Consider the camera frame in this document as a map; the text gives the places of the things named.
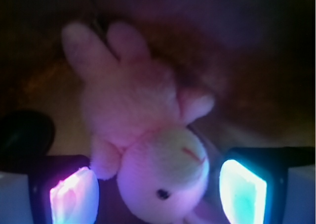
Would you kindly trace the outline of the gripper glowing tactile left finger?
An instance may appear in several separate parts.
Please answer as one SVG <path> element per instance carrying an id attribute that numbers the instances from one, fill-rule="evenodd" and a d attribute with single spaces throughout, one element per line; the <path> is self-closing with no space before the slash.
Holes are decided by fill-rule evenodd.
<path id="1" fill-rule="evenodd" d="M 36 224 L 93 224 L 99 182 L 83 155 L 45 156 L 30 163 L 30 202 Z"/>

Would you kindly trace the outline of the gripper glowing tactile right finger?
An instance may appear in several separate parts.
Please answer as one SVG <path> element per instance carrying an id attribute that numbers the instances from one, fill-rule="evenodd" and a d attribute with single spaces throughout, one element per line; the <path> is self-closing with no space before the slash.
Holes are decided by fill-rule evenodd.
<path id="1" fill-rule="evenodd" d="M 231 148 L 219 173 L 222 209 L 231 224 L 280 224 L 289 148 Z"/>

